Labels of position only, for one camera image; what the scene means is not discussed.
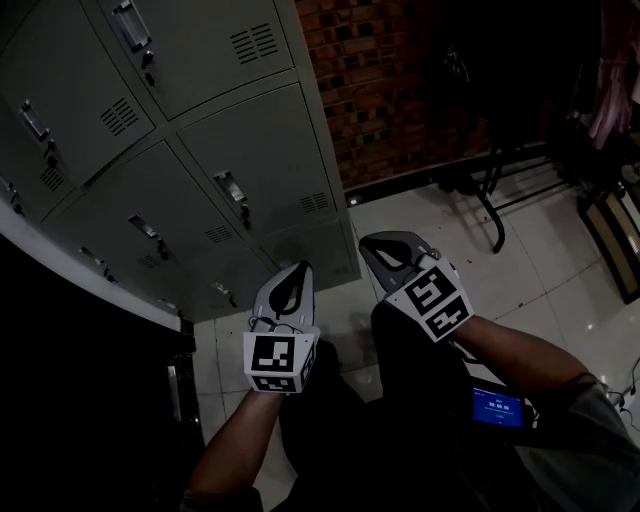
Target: tile floor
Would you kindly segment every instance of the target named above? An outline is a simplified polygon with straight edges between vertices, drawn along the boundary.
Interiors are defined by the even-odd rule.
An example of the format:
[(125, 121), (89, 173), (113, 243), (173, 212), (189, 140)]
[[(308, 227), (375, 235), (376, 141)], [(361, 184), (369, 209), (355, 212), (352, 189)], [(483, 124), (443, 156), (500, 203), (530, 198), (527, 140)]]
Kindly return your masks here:
[[(547, 164), (503, 179), (492, 200), (502, 203), (557, 179), (556, 169)], [(477, 199), (446, 194), (437, 186), (366, 203), (350, 213), (358, 239), (377, 231), (414, 231), (456, 265), (477, 314), (565, 348), (613, 389), (623, 390), (640, 355), (640, 301), (622, 302), (576, 212), (577, 194), (573, 188), (555, 189), (502, 210), (506, 243), (497, 255), (491, 251), (495, 226)], [(381, 395), (370, 314), (384, 293), (362, 259), (360, 265), (359, 281), (316, 294), (316, 324), (336, 346), (345, 380), (369, 401)], [(249, 389), (242, 368), (249, 316), (196, 325), (194, 367), (205, 441)], [(484, 367), (469, 369), (497, 380)], [(640, 444), (640, 434), (632, 433)], [(276, 428), (256, 481), (265, 510), (287, 496), (294, 479)]]

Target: locker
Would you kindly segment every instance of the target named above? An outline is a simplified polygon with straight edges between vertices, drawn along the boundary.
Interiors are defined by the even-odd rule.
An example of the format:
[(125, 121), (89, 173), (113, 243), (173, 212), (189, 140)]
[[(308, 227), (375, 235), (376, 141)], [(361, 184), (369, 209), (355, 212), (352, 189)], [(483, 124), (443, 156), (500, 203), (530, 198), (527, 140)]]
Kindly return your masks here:
[(261, 241), (261, 247), (279, 268), (303, 260), (311, 263), (316, 291), (354, 278), (342, 226), (337, 219), (270, 235)]
[(87, 196), (57, 217), (46, 219), (43, 231), (96, 272), (103, 274), (108, 267), (120, 286), (151, 301), (164, 299), (175, 304), (180, 298), (177, 263), (163, 261), (154, 244), (134, 230), (114, 225)]
[(152, 249), (162, 239), (180, 265), (242, 244), (164, 141), (110, 170), (88, 195), (115, 229)]
[(50, 168), (36, 144), (0, 99), (0, 190), (35, 222), (55, 208), (73, 186), (60, 166)]
[(165, 115), (293, 67), (271, 0), (100, 0)]
[(76, 185), (153, 129), (78, 1), (39, 2), (2, 55), (0, 91)]
[(186, 291), (180, 307), (193, 322), (246, 311), (253, 308), (256, 293), (271, 275), (251, 249), (201, 258), (183, 273)]
[(336, 208), (298, 84), (263, 94), (178, 133), (234, 212), (265, 235)]

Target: black pants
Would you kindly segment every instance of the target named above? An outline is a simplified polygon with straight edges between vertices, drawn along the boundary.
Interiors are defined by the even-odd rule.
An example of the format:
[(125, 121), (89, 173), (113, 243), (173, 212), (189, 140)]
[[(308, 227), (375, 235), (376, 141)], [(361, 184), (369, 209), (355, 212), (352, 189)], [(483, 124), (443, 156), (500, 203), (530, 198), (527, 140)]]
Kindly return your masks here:
[(455, 410), (468, 394), (469, 373), (446, 341), (434, 344), (415, 322), (384, 302), (373, 310), (371, 325), (382, 399), (365, 404), (342, 380), (333, 345), (320, 341), (304, 391), (282, 405), (282, 441), (299, 476), (335, 471), (341, 458), (364, 455), (358, 450), (378, 444), (385, 430), (381, 422), (412, 423), (413, 416), (424, 418), (424, 411)]

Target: phone screen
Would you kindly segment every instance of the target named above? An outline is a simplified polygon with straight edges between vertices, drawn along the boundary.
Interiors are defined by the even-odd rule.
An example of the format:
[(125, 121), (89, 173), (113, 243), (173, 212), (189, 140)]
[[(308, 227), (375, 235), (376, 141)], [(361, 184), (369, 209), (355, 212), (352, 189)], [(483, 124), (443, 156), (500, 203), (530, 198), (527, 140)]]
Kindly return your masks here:
[(524, 427), (522, 400), (474, 387), (473, 419), (501, 427)]

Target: brick-patterned wallpaper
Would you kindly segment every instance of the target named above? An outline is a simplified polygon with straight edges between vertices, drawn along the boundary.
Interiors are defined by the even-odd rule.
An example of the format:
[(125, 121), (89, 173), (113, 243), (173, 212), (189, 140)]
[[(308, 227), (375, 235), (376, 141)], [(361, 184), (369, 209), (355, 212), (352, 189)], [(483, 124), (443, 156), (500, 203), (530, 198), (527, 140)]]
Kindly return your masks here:
[(296, 2), (345, 188), (489, 148), (438, 85), (444, 1)]

